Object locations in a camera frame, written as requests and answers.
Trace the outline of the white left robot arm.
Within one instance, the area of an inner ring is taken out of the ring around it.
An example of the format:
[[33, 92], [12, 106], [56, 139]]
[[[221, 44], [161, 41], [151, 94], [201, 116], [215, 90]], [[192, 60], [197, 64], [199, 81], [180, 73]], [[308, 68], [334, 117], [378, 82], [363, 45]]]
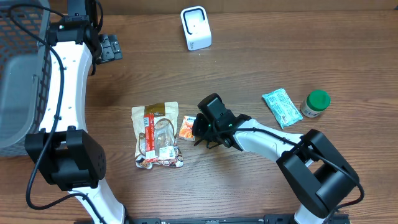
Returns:
[[52, 23], [49, 97], [39, 132], [25, 137], [33, 173], [67, 191], [90, 214], [93, 223], [130, 223], [106, 179], [104, 149], [88, 134], [86, 83], [97, 64], [122, 59], [115, 35], [100, 34], [97, 17], [75, 14]]

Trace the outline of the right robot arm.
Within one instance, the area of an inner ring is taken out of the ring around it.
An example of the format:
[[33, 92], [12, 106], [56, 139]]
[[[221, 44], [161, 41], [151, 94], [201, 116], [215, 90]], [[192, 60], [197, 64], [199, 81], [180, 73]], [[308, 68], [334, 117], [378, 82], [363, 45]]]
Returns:
[[356, 171], [320, 131], [290, 134], [230, 111], [199, 113], [193, 135], [216, 146], [253, 152], [277, 164], [300, 202], [293, 223], [325, 223], [364, 199]]

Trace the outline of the teal wet wipes pack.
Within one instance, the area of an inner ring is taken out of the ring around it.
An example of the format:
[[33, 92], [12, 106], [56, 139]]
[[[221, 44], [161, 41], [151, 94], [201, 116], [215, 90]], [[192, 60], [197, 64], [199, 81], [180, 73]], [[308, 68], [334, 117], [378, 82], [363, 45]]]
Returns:
[[262, 99], [282, 129], [303, 120], [303, 116], [293, 104], [285, 89], [279, 88], [271, 93], [263, 94]]

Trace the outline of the red snack stick packet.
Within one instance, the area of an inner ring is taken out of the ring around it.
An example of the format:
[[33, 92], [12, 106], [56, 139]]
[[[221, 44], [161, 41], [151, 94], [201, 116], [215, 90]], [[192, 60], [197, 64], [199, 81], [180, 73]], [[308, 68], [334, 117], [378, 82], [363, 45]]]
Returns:
[[154, 162], [156, 155], [154, 142], [155, 124], [153, 114], [144, 115], [144, 129], [146, 135], [146, 160], [148, 162]]

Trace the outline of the green lid Knorr jar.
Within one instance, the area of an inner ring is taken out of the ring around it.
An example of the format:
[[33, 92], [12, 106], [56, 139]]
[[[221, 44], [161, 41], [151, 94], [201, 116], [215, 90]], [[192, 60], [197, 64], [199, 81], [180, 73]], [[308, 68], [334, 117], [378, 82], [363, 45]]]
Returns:
[[330, 105], [331, 98], [324, 90], [312, 91], [300, 105], [300, 111], [309, 118], [322, 114]]

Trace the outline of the orange tissue packet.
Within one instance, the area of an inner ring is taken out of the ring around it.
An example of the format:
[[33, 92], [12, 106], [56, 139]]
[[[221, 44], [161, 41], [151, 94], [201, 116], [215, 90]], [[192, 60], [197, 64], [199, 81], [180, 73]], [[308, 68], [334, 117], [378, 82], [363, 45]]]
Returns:
[[194, 116], [184, 116], [183, 117], [183, 121], [182, 121], [182, 125], [180, 127], [180, 131], [179, 131], [179, 138], [187, 140], [187, 141], [194, 141], [195, 140], [195, 136], [193, 135], [193, 124], [196, 120], [196, 117]]

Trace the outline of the beige brown snack bag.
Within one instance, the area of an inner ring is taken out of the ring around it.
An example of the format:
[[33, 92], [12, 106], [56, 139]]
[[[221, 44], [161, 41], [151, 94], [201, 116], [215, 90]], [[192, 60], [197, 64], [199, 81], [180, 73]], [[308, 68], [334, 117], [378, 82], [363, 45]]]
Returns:
[[[146, 160], [146, 135], [144, 115], [153, 114], [155, 124], [154, 162]], [[182, 167], [183, 156], [177, 146], [178, 103], [165, 102], [131, 108], [131, 119], [136, 137], [135, 163], [139, 168], [151, 169], [154, 165]]]

